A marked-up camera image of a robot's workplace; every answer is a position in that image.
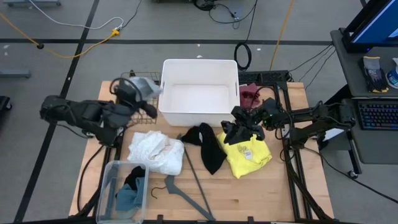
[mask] wooden table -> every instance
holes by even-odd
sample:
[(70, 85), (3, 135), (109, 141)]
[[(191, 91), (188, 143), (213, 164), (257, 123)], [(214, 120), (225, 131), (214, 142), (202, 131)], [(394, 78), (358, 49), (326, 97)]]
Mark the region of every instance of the wooden table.
[[(99, 100), (114, 100), (114, 96), (109, 93), (109, 84), (110, 82), (102, 83), (98, 97)], [(293, 110), (308, 107), (303, 83), (288, 83), (288, 88)], [(260, 98), (262, 99), (274, 97), (273, 91), (267, 88), (263, 88), (260, 94)], [(282, 92), (280, 92), (280, 95), (281, 101), (284, 102)], [(156, 124), (138, 124), (126, 131), (121, 153), (122, 160), (126, 160), (129, 154), (128, 145), (131, 143), (135, 131), (143, 133), (151, 130), (162, 131), (171, 138), (176, 138), (178, 134), (185, 134), (188, 131), (189, 128), (185, 127), (171, 127), (162, 114), (160, 112), (158, 114)], [(296, 124), (297, 127), (306, 125), (308, 123)], [(215, 128), (214, 130), (216, 134), (222, 131), (221, 128)], [(218, 221), (247, 221), (248, 216), (253, 216), (255, 221), (294, 221), (286, 167), (284, 162), (279, 159), (282, 142), (274, 137), (274, 132), (265, 131), (265, 134), (265, 142), (272, 153), (272, 160), (260, 170), (245, 175), (239, 180), (233, 177), (226, 160), (220, 170), (211, 175), (201, 161), (200, 148), (186, 144), (187, 151), (203, 187), (213, 216)], [(310, 149), (318, 150), (317, 143), (314, 140), (308, 140), (306, 146)], [(88, 140), (81, 163), (81, 170), (99, 147), (100, 145), (96, 139)], [(308, 151), (301, 151), (301, 156), (309, 192), (321, 208), (324, 209), (326, 214), (333, 217), (320, 157)], [(98, 187), (103, 157), (104, 150), (93, 159), (86, 170), (81, 191), (81, 206), (84, 206)], [(149, 192), (153, 187), (165, 186), (164, 178), (165, 175), (163, 174), (150, 173), (146, 219), (155, 220), (158, 215), (164, 215), (164, 220), (204, 220), (205, 218), (184, 201), (184, 199), (178, 195), (168, 194), (166, 189), (155, 191), (154, 194), (158, 199), (150, 196)], [(205, 203), (185, 156), (183, 170), (176, 177), (175, 184), (205, 208)], [(77, 189), (78, 183), (76, 184), (75, 195), (70, 208), (71, 215), (77, 212)], [(298, 190), (297, 192), (300, 216), (305, 217), (302, 196)]]

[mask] dark red cloth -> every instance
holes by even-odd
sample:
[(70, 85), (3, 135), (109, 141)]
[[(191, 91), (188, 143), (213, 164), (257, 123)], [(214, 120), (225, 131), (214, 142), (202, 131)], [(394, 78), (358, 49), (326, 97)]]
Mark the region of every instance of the dark red cloth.
[(239, 87), (239, 95), (241, 99), (241, 107), (245, 109), (250, 109), (251, 106), (255, 106), (260, 103), (259, 93), (257, 92), (256, 84), (252, 83), (248, 86)]

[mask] wire basket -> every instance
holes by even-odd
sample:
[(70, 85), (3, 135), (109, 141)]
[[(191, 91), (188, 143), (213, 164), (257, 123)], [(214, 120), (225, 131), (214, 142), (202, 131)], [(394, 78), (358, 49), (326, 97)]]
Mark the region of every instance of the wire basket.
[[(160, 73), (159, 72), (135, 72), (130, 70), (130, 72), (123, 72), (120, 77), (129, 78), (129, 77), (146, 77), (155, 82), (156, 85), (160, 85)], [(148, 100), (147, 103), (158, 108), (159, 97), (153, 97), (151, 100)], [(156, 118), (151, 118), (148, 114), (140, 109), (138, 113), (135, 113), (131, 117), (131, 123), (129, 126), (134, 126), (136, 124), (156, 124)]]

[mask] yellow cloth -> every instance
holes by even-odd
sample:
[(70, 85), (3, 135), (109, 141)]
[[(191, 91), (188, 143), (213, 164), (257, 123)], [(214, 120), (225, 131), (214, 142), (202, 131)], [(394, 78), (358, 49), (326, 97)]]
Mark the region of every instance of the yellow cloth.
[(256, 140), (254, 134), (250, 141), (244, 141), (230, 146), (224, 144), (226, 134), (224, 132), (217, 135), (218, 142), (227, 154), (226, 160), (231, 166), (233, 175), (239, 179), (241, 176), (254, 172), (267, 164), (272, 159), (264, 141)]

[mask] white plastic container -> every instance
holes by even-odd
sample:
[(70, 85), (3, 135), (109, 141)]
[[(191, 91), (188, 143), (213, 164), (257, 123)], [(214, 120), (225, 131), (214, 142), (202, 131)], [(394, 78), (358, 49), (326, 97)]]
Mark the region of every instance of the white plastic container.
[(159, 111), (172, 126), (233, 121), (239, 106), (238, 66), (234, 60), (168, 59), (163, 64)]
[[(126, 177), (137, 167), (145, 169), (144, 193), (142, 196), (142, 207), (133, 216), (126, 216), (118, 213), (116, 208), (116, 194), (124, 185)], [(96, 212), (96, 222), (98, 224), (141, 224), (145, 219), (147, 186), (149, 170), (145, 164), (131, 161), (112, 161), (109, 162), (104, 171), (104, 178), (101, 186), (101, 196), (99, 198), (98, 209)]]

